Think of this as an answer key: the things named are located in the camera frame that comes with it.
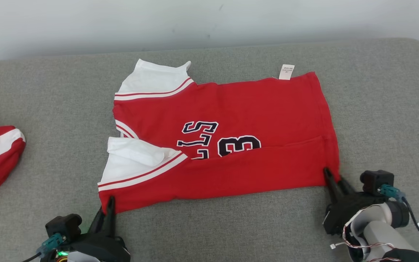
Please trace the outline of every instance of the gray fabric surface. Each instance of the gray fabric surface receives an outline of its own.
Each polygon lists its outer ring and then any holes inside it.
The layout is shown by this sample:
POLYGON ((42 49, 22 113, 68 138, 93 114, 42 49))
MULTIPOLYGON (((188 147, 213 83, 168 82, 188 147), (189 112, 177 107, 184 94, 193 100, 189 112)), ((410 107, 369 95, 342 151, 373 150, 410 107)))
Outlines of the gray fabric surface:
MULTIPOLYGON (((88 228, 96 183, 117 136, 113 94, 138 58, 179 66, 197 82, 228 83, 315 71, 339 140, 341 172, 360 188, 364 170, 396 174, 419 219, 419 42, 409 39, 42 57, 0 61, 0 125, 27 138, 0 187, 0 261, 21 261, 46 239, 44 225, 77 213, 88 228)), ((118 216, 133 261, 349 261, 321 222, 325 188, 171 201, 118 216)), ((419 250, 413 225, 398 231, 419 250)))

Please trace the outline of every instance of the wire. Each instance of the wire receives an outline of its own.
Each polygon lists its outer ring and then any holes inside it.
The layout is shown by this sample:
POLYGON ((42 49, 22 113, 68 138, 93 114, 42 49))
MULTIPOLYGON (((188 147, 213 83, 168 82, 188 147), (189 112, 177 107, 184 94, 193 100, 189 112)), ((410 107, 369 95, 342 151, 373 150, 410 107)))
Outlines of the wire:
POLYGON ((410 216, 412 216, 412 220, 413 220, 413 222, 416 226, 416 229, 419 232, 419 226, 418 226, 418 223, 416 222, 415 215, 413 214, 413 211, 412 211, 412 208, 410 207, 410 204, 408 203, 408 201, 405 197, 402 197, 402 201, 404 201, 404 203, 406 204, 406 206, 408 208, 408 211, 410 212, 410 216))
POLYGON ((385 257, 385 258, 371 259, 369 262, 377 262, 377 261, 402 261, 402 260, 398 258, 385 257))
POLYGON ((410 207, 410 204, 408 203, 407 199, 405 197, 402 197, 402 201, 407 205, 408 211, 410 212, 410 216, 412 216, 412 220, 416 226, 416 229, 419 231, 418 222, 416 222, 415 215, 413 214, 412 208, 410 207))
MULTIPOLYGON (((361 209, 361 211, 364 211, 365 209, 369 209, 370 207, 375 207, 377 205, 371 205, 369 207, 364 207, 363 209, 361 209)), ((342 229, 342 239, 344 240, 345 244, 353 249, 366 249, 366 248, 371 248, 371 247, 378 247, 378 246, 388 246, 391 249, 394 249, 394 245, 392 245, 391 243, 374 243, 372 245, 366 245, 366 246, 356 246, 356 245, 352 245, 346 238, 346 229, 349 223, 351 223, 355 218, 352 217, 349 222, 347 222, 344 225, 344 228, 342 229)))
POLYGON ((32 261, 33 259, 35 259, 35 258, 37 258, 37 257, 39 257, 41 255, 41 252, 38 252, 37 254, 35 254, 33 257, 30 257, 30 258, 28 258, 28 259, 25 259, 24 261, 22 261, 22 262, 29 262, 29 261, 32 261))
POLYGON ((56 262, 67 262, 67 256, 63 255, 61 257, 58 257, 58 259, 56 260, 56 262))

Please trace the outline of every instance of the teal connector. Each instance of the teal connector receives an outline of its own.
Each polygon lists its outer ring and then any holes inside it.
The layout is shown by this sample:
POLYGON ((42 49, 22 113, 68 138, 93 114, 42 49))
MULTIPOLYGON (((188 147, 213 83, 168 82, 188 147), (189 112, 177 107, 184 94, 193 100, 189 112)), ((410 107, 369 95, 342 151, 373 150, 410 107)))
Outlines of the teal connector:
POLYGON ((398 188, 389 186, 388 184, 383 184, 381 187, 379 187, 378 192, 387 197, 393 197, 401 203, 403 202, 402 197, 405 196, 404 192, 400 191, 398 188))
POLYGON ((48 252, 53 249, 56 249, 61 243, 63 243, 65 237, 61 234, 56 233, 48 238, 45 242, 41 244, 41 246, 36 250, 37 253, 41 253, 40 257, 44 257, 48 252))

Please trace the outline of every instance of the red stripe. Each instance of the red stripe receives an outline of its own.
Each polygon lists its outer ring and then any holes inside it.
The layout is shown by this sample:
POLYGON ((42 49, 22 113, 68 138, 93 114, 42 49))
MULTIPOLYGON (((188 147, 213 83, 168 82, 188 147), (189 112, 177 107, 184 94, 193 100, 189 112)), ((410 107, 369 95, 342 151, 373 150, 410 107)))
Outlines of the red stripe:
POLYGON ((117 94, 116 96, 138 96, 138 95, 161 95, 161 94, 169 94, 179 90, 190 78, 187 78, 178 88, 173 91, 164 92, 164 93, 136 93, 136 94, 117 94))
POLYGON ((132 177, 132 178, 129 178, 129 179, 124 179, 124 180, 119 180, 119 181, 114 181, 114 182, 109 182, 109 183, 106 183, 106 184, 102 184, 101 186, 98 186, 98 187, 108 186, 108 185, 110 185, 110 184, 122 183, 122 182, 130 181, 130 180, 133 180, 133 179, 137 179, 137 178, 140 178, 140 177, 146 176, 146 175, 148 175, 148 174, 151 174, 151 173, 155 172, 155 171, 156 171, 156 170, 158 170, 158 169, 163 168, 163 167, 164 167, 164 166, 166 166, 167 164, 169 164, 169 163, 171 163, 172 161, 176 160, 176 158, 178 158, 178 157, 179 157, 179 156, 181 156, 182 154, 183 154, 183 152, 181 152, 181 153, 180 153, 180 154, 178 154, 176 157, 174 157, 173 159, 171 159, 170 161, 168 161, 166 164, 163 164, 162 166, 158 166, 157 168, 153 169, 152 171, 147 172, 147 173, 145 173, 145 174, 141 174, 140 176, 136 176, 136 177, 132 177))
POLYGON ((118 125, 116 125, 116 127, 120 128, 122 131, 126 132, 128 134, 128 137, 129 138, 133 138, 134 139, 134 137, 129 132, 127 132, 127 130, 125 130, 124 128, 122 128, 121 126, 118 126, 118 125))

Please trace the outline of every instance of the printed number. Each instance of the printed number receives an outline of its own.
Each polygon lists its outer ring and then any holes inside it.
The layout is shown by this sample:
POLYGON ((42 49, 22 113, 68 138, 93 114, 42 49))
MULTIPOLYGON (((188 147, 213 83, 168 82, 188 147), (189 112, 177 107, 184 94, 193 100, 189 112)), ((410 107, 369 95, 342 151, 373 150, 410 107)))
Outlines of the printed number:
MULTIPOLYGON (((212 135, 218 128, 218 122, 205 122, 205 121, 191 121, 184 124, 182 133, 188 134, 201 131, 201 140, 185 142, 182 140, 177 141, 177 146, 209 146, 212 135)), ((254 136, 239 136, 238 138, 221 138, 218 141, 218 155, 227 156, 231 152, 239 152, 261 148, 261 142, 254 136)), ((207 159, 210 156, 208 149, 198 149, 196 151, 198 157, 193 159, 207 159)))
POLYGON ((218 155, 227 156, 232 152, 239 152, 261 148, 261 142, 254 136, 239 136, 238 138, 222 138, 218 141, 218 155))

